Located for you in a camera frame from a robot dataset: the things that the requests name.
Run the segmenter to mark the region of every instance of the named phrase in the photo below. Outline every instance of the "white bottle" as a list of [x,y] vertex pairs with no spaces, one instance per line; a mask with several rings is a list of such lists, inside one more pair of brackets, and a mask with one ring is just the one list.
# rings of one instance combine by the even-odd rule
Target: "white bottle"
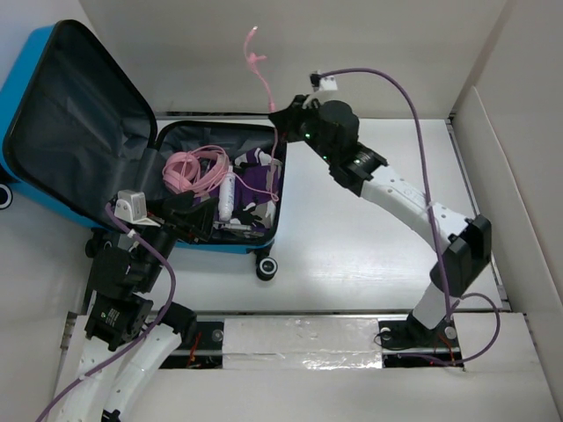
[[235,207],[235,173],[232,172],[232,165],[229,172],[219,186],[219,220],[227,222],[232,216]]

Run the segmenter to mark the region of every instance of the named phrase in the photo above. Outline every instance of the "plastic wrap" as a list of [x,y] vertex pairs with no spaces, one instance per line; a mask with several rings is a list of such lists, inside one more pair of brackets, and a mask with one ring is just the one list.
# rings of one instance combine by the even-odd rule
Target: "plastic wrap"
[[226,369],[379,369],[374,318],[255,317],[225,320]]

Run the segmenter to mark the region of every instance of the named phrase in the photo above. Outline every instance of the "pink cord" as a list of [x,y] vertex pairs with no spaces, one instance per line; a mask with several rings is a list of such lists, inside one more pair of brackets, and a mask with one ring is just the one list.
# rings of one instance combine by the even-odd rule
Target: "pink cord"
[[[260,74],[260,71],[258,70],[258,66],[257,66],[258,62],[266,60],[267,57],[265,55],[256,55],[255,53],[248,54],[248,44],[250,44],[250,41],[252,40],[252,37],[254,37],[254,34],[256,33],[257,30],[258,27],[255,26],[248,33],[248,35],[246,35],[245,44],[243,45],[243,52],[245,53],[245,59],[246,59],[246,63],[248,63],[248,68],[254,75],[258,77],[258,79],[264,85],[264,88],[266,88],[268,111],[273,113],[275,112],[274,95],[272,94],[270,85],[267,83],[267,80],[262,76],[262,74]],[[272,147],[272,159],[275,158],[275,149],[277,148],[277,146],[278,146],[278,129],[274,127],[274,146]]]
[[[201,175],[201,159],[214,160],[216,163],[205,175]],[[216,189],[229,173],[230,160],[225,150],[217,145],[206,145],[189,152],[177,152],[166,161],[162,170],[168,189],[174,193],[194,191],[195,197],[204,196]],[[236,173],[235,177],[247,189],[256,193],[265,193],[274,202],[280,200],[278,195],[270,191],[262,191],[247,185]]]

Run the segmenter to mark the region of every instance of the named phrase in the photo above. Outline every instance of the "suitcase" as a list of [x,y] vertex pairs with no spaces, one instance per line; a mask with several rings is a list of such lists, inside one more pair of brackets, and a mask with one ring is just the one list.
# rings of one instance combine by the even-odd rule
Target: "suitcase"
[[[57,214],[92,229],[89,256],[115,243],[104,205],[123,189],[142,190],[147,200],[172,193],[161,171],[166,158],[202,145],[222,146],[232,160],[272,149],[272,127],[178,121],[157,131],[149,104],[88,28],[64,20],[34,31],[0,91],[0,209],[12,189]],[[277,264],[269,252],[280,219],[286,146],[273,222],[259,236],[214,229],[207,242],[177,246],[256,253],[257,274],[271,280]]]

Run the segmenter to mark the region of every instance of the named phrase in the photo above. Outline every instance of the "white table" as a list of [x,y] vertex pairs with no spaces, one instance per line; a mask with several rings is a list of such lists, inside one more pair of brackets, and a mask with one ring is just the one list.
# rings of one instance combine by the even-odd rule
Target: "white table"
[[[161,121],[159,126],[171,122]],[[424,120],[422,129],[433,198],[473,215],[445,122]],[[360,140],[385,156],[406,180],[422,187],[412,121],[363,120]],[[435,254],[414,232],[338,186],[304,143],[289,145],[272,256],[279,271],[273,280],[263,282],[255,275],[254,255],[177,248],[170,256],[178,278],[174,301],[207,312],[409,310],[421,298],[436,262]],[[164,303],[169,286],[163,271],[148,295],[156,307]],[[470,290],[501,304],[490,268]],[[462,306],[486,309],[488,305],[468,300]]]

